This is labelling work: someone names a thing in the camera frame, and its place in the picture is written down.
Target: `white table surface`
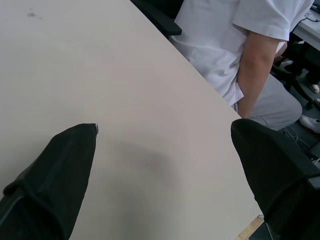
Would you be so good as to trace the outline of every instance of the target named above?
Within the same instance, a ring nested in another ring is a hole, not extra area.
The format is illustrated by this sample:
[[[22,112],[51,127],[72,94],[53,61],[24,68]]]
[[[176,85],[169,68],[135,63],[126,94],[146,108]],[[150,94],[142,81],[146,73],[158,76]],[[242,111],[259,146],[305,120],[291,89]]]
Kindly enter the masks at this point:
[[[2,0],[0,33],[0,189],[99,124],[72,240],[232,240],[260,213],[239,116],[129,0]]]
[[[319,13],[313,10],[311,12],[310,19],[320,20]],[[320,51],[320,22],[312,22],[306,19],[299,23],[293,33]]]

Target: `floor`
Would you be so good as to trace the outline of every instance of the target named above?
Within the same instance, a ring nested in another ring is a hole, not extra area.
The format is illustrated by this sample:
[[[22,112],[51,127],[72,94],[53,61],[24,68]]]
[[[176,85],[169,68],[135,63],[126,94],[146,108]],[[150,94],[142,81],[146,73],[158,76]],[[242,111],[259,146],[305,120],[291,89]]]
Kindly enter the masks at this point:
[[[320,93],[318,94],[313,93],[309,89],[307,83],[303,79],[303,75],[302,77],[299,78],[299,81],[304,91],[313,99],[316,99],[316,98],[320,99]],[[320,119],[319,109],[317,109],[314,106],[312,109],[307,110],[306,109],[307,101],[303,97],[301,97],[294,88],[292,88],[290,92],[301,103],[302,109],[303,109],[303,113],[302,113],[303,115],[310,118],[314,118],[314,119]],[[291,126],[287,127],[286,130],[290,132],[294,137],[298,136],[297,144],[300,146],[300,148],[307,149],[308,147],[314,146],[311,150],[312,153],[320,157],[320,137],[318,135],[315,135],[313,133],[306,131],[298,122],[295,122]]]
[[[302,76],[299,78],[299,82],[301,83],[301,86],[303,87],[304,91],[311,96],[312,98],[320,99],[320,93],[316,94],[313,93],[306,82],[303,79],[303,76],[305,76],[306,72],[302,74]],[[320,110],[317,109],[315,106],[307,110],[306,109],[306,104],[307,101],[302,98],[294,88],[291,89],[291,94],[301,103],[302,108],[303,108],[303,115],[314,118],[314,119],[320,119]],[[298,122],[295,122],[291,126],[287,127],[285,129],[288,131],[291,135],[293,140],[296,142],[296,144],[301,148],[301,149],[307,149],[311,146],[314,146],[311,149],[311,152],[320,157],[320,136],[317,136],[313,133],[310,133],[306,131]],[[279,236],[277,236],[275,233],[272,233],[273,239],[270,237],[270,234],[268,232],[266,223],[263,223],[256,231],[255,233],[249,238],[249,240],[278,240]]]

